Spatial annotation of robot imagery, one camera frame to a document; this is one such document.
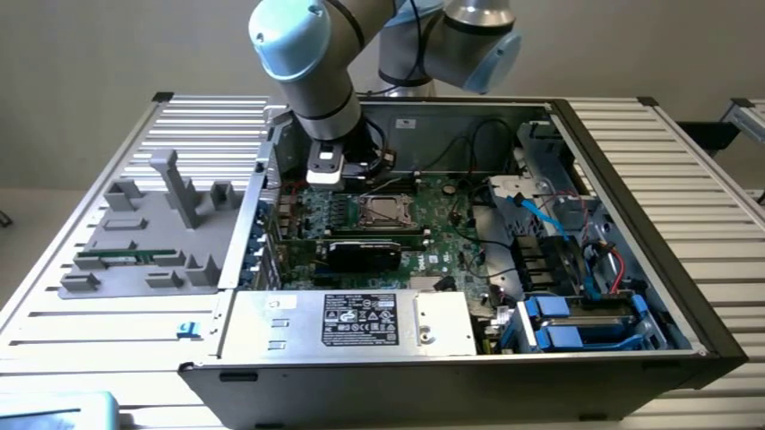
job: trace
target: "green circuit board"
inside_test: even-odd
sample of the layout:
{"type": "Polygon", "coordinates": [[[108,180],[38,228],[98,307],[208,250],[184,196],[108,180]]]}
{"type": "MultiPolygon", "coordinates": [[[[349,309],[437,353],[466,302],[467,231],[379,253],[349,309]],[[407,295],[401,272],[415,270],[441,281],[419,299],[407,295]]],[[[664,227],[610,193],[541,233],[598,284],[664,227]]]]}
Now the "green circuit board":
{"type": "MultiPolygon", "coordinates": [[[[291,196],[298,209],[285,208],[293,221],[283,223],[290,239],[281,243],[282,280],[285,289],[403,289],[426,288],[446,276],[453,276],[458,290],[473,301],[486,292],[485,279],[477,278],[466,270],[466,263],[481,253],[481,246],[457,235],[449,223],[449,213],[455,208],[465,213],[467,199],[465,193],[447,195],[443,186],[457,187],[457,182],[446,176],[423,176],[417,193],[406,195],[411,222],[403,229],[429,229],[429,244],[422,249],[402,252],[402,262],[397,271],[385,273],[346,273],[342,276],[326,275],[326,263],[317,258],[317,246],[326,240],[326,228],[335,231],[358,228],[363,196],[353,193],[333,193],[303,189],[291,196]]],[[[475,237],[474,229],[463,234],[475,237]]],[[[397,243],[422,241],[419,236],[379,236],[397,243]]],[[[474,274],[486,275],[485,266],[474,265],[474,274]]]]}

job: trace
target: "power supply label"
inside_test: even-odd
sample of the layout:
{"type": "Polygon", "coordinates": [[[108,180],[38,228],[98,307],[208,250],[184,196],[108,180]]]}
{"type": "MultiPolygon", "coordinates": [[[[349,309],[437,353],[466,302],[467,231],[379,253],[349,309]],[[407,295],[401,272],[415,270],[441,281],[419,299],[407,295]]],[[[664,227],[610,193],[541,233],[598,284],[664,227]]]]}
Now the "power supply label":
{"type": "Polygon", "coordinates": [[[395,294],[327,294],[323,317],[329,347],[398,345],[395,294]]]}

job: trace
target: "sticker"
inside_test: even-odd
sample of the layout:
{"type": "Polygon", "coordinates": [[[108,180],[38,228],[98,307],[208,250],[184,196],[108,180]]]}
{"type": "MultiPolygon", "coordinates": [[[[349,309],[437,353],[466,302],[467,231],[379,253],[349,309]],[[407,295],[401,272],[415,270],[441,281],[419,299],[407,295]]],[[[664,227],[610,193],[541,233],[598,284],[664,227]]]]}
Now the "sticker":
{"type": "Polygon", "coordinates": [[[409,118],[399,118],[395,120],[395,128],[414,130],[417,128],[417,120],[409,118]]]}
{"type": "Polygon", "coordinates": [[[398,345],[395,294],[325,295],[322,342],[329,347],[398,345]]]}
{"type": "Polygon", "coordinates": [[[298,307],[298,296],[294,294],[274,295],[269,296],[266,299],[267,309],[295,309],[297,307],[298,307]]]}

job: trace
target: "robotic arm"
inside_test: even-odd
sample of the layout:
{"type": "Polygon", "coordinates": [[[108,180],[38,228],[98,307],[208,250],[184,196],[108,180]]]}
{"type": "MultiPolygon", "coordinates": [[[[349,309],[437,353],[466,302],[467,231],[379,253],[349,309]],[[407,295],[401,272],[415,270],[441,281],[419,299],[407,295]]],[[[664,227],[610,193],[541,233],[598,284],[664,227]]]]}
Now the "robotic arm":
{"type": "Polygon", "coordinates": [[[427,95],[433,79],[477,93],[504,80],[520,52],[509,0],[262,0],[250,38],[313,140],[306,179],[339,188],[345,177],[393,165],[375,150],[349,65],[382,33],[377,94],[427,95]]]}

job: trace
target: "motherboard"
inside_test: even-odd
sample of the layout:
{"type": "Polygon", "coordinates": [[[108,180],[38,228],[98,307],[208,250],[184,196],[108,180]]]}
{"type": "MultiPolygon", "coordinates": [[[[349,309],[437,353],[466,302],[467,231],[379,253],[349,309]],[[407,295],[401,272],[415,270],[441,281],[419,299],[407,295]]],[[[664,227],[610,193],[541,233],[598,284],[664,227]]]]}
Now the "motherboard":
{"type": "MultiPolygon", "coordinates": [[[[487,289],[481,246],[458,235],[450,223],[450,213],[467,208],[465,184],[437,175],[387,182],[363,193],[285,190],[279,210],[285,289],[433,289],[443,281],[437,288],[463,291],[469,300],[481,300],[487,289]],[[354,248],[362,245],[363,251],[354,248]],[[357,253],[374,255],[373,245],[383,256],[373,256],[373,264],[354,261],[357,253]],[[337,249],[341,246],[349,248],[347,254],[337,249]],[[342,271],[337,267],[345,267],[343,262],[326,255],[333,251],[349,262],[342,271]],[[395,256],[389,265],[390,254],[395,256]]],[[[469,223],[461,232],[475,237],[469,223]]]]}

